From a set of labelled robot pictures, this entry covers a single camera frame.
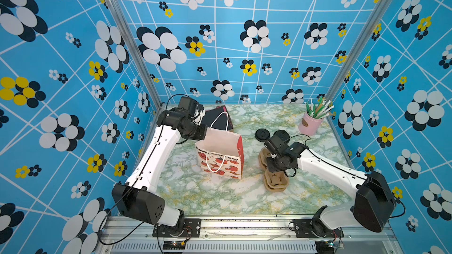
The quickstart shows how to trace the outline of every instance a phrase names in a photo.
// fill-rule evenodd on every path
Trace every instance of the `white rope handle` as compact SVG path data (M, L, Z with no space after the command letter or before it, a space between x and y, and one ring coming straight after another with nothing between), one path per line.
M212 171L212 169L209 167L209 162L206 160L207 168L209 169L209 171L211 171L211 172L213 172L213 173L216 173L216 172L218 172L218 171L223 167L223 164L224 164L224 162L225 162L225 159L226 159L226 154L225 154L225 156L223 157L223 162L222 162L222 164L218 167L218 169L217 169L216 171Z
M225 129L225 131L227 131L227 126L228 126L228 124L229 124L229 114L228 114L226 111L223 111L223 112L221 112L221 113L218 115L218 117L217 117L217 118L212 122L212 124L210 125L210 128L212 128L213 124L218 120L218 118L219 118L223 113L226 113L226 116L227 116L226 129Z

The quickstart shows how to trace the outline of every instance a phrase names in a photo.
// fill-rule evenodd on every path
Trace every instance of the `pen cup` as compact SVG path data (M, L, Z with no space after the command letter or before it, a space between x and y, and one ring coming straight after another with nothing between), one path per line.
M312 136L315 134L322 122L323 119L314 119L306 112L303 115L302 121L298 125L298 130L300 131L300 133Z

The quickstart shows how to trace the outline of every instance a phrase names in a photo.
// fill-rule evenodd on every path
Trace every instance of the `black round cap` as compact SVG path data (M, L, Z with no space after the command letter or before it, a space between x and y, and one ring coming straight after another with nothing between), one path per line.
M290 135L285 130L276 131L273 135L277 135L282 141L289 143Z
M268 138L270 138L270 132L265 128L260 128L256 131L256 134L254 134L254 136L258 141L264 143Z

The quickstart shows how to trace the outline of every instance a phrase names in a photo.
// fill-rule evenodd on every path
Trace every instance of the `vent grille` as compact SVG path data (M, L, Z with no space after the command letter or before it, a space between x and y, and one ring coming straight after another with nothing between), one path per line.
M317 253L313 241L189 241L185 253ZM157 242L122 242L115 244L112 254L160 252Z

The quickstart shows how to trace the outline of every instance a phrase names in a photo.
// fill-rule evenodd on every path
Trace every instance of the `marble table surface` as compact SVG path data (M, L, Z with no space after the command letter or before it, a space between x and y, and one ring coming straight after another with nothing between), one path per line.
M259 128L271 134L284 129L290 136L299 134L298 124L306 107L303 104L226 105L234 132L242 135L245 165L242 179L221 177L201 170L195 141L176 145L161 173L157 194L169 206L185 215L314 214L323 205L337 205L351 198L342 190L314 174L298 169L283 192L272 193L263 185L258 154L263 143L254 138ZM205 105L206 110L215 105ZM293 138L302 142L305 136ZM308 146L325 157L347 166L331 127L322 123Z

